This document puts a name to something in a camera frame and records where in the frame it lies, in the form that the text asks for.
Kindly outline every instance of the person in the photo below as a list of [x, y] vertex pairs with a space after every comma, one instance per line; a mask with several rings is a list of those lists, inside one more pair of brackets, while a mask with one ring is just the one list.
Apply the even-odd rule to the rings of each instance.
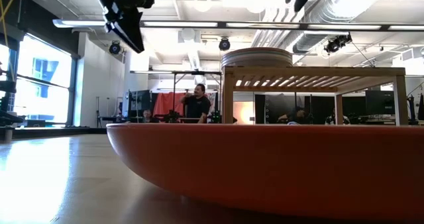
[[287, 125], [300, 125], [305, 119], [305, 109], [302, 107], [296, 107], [290, 114], [282, 115], [278, 117], [278, 121], [288, 120]]
[[[343, 115], [343, 124], [349, 125], [350, 120]], [[325, 119], [325, 125], [336, 125], [336, 108], [333, 108], [333, 114]]]
[[205, 85], [198, 84], [194, 89], [194, 95], [186, 93], [180, 99], [180, 102], [187, 105], [187, 114], [185, 114], [185, 117], [195, 118], [194, 120], [187, 120], [186, 123], [206, 123], [211, 102], [205, 96]]
[[152, 117], [152, 112], [147, 109], [143, 111], [143, 119], [141, 123], [159, 123], [159, 120], [155, 117]]

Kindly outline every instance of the orange tray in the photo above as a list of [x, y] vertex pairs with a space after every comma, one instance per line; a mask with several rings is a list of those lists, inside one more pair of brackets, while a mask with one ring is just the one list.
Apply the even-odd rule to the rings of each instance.
[[424, 129], [119, 124], [116, 153], [161, 188], [227, 207], [424, 219]]

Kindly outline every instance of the wooden shelf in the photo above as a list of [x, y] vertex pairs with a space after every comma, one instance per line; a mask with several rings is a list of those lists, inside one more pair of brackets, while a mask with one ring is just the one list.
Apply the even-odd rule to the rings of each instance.
[[[233, 120], [234, 91], [331, 92], [335, 97], [341, 97], [345, 93], [393, 82], [396, 117], [399, 118], [397, 123], [407, 124], [405, 68], [267, 68], [250, 65], [225, 66], [223, 74], [223, 111], [224, 120], [228, 121], [226, 123]], [[342, 114], [340, 104], [336, 107]]]

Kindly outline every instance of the wooden floor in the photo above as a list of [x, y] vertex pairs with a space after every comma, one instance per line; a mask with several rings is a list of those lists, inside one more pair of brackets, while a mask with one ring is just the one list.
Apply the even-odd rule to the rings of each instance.
[[282, 217], [198, 202], [139, 178], [107, 135], [84, 135], [0, 144], [0, 223], [390, 222]]

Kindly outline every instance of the red curtain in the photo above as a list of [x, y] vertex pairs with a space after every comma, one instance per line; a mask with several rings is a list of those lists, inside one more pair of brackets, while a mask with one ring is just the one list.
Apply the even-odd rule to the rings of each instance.
[[[183, 97], [184, 93], [175, 93], [175, 111], [180, 115], [183, 115], [184, 105], [180, 103], [181, 97]], [[156, 100], [156, 104], [154, 106], [153, 115], [164, 115], [168, 114], [170, 110], [172, 110], [172, 100], [174, 98], [174, 93], [159, 93], [158, 99]]]

